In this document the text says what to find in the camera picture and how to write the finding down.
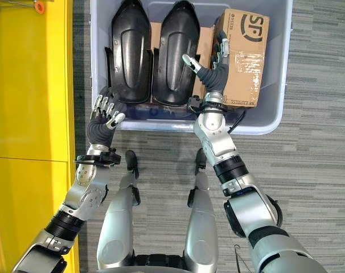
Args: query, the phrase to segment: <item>robotic hand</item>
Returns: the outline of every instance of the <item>robotic hand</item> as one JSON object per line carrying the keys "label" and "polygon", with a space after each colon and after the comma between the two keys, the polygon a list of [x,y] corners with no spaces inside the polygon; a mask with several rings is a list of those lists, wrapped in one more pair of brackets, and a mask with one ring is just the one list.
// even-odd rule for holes
{"label": "robotic hand", "polygon": [[75,181],[67,192],[64,202],[45,229],[36,236],[31,246],[16,264],[16,273],[61,273],[67,263],[67,254],[74,239],[103,202],[108,188],[109,167],[119,164],[121,157],[110,148],[114,131],[125,115],[124,105],[108,96],[104,88],[97,97],[88,124],[87,136],[90,147],[86,155],[78,156],[79,167]]}
{"label": "robotic hand", "polygon": [[258,186],[227,132],[223,91],[228,79],[229,43],[223,31],[216,40],[213,69],[202,67],[187,55],[183,55],[183,61],[207,87],[204,100],[192,97],[188,108],[199,114],[194,132],[221,182],[224,195],[229,197],[224,209],[231,228],[239,237],[247,238],[258,273],[325,273],[309,252],[280,228],[280,207]]}

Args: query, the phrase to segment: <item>brown cardboard box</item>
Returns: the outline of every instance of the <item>brown cardboard box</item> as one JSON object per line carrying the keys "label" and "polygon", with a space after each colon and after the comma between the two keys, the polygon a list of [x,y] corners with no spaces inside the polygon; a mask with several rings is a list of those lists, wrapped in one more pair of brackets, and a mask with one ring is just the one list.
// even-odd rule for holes
{"label": "brown cardboard box", "polygon": [[229,40],[229,75],[224,91],[226,105],[257,105],[268,29],[269,17],[260,14],[226,9],[219,18],[214,37],[224,30]]}
{"label": "brown cardboard box", "polygon": [[[199,62],[205,66],[210,66],[212,44],[213,44],[213,27],[201,27],[198,49],[196,54],[200,55]],[[161,23],[151,23],[151,49],[159,48],[160,44]],[[193,95],[203,97],[206,89],[200,82],[198,77],[195,77]]]}

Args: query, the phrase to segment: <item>gray carpet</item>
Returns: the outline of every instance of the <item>gray carpet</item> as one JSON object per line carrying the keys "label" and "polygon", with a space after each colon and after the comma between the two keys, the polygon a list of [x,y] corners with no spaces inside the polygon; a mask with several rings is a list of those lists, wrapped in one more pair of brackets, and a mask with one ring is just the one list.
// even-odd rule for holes
{"label": "gray carpet", "polygon": [[[89,1],[74,0],[73,64],[76,151],[85,153],[85,125],[91,105]],[[294,1],[287,88],[282,122],[268,135],[234,140],[265,192],[278,199],[283,227],[295,235],[328,272],[345,272],[345,0]],[[193,134],[118,131],[114,146],[136,152],[141,205],[134,209],[137,254],[181,254],[194,183]],[[110,174],[111,191],[79,236],[80,272],[96,265],[104,213],[125,172]],[[233,245],[249,262],[246,241],[229,228],[224,198],[207,170],[219,234],[218,272],[237,272]],[[243,265],[243,272],[248,272]]]}

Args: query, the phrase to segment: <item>black curved plastic cover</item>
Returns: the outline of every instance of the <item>black curved plastic cover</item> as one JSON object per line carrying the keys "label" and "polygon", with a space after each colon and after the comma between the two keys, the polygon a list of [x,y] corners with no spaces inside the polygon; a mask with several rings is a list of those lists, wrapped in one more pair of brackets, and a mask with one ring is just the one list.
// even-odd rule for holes
{"label": "black curved plastic cover", "polygon": [[154,50],[153,98],[169,106],[185,105],[192,95],[195,74],[182,56],[195,56],[200,26],[194,7],[177,2],[161,26],[160,48]]}
{"label": "black curved plastic cover", "polygon": [[120,101],[140,104],[150,97],[151,25],[139,0],[124,0],[112,20],[110,85]]}

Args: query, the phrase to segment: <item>sf logo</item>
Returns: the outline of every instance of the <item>sf logo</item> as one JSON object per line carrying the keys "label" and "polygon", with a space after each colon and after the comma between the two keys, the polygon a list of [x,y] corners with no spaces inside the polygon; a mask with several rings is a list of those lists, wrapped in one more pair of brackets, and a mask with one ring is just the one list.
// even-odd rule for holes
{"label": "sf logo", "polygon": [[263,17],[250,15],[248,26],[246,26],[247,14],[242,16],[241,32],[244,38],[252,42],[262,41],[262,25],[264,24]]}

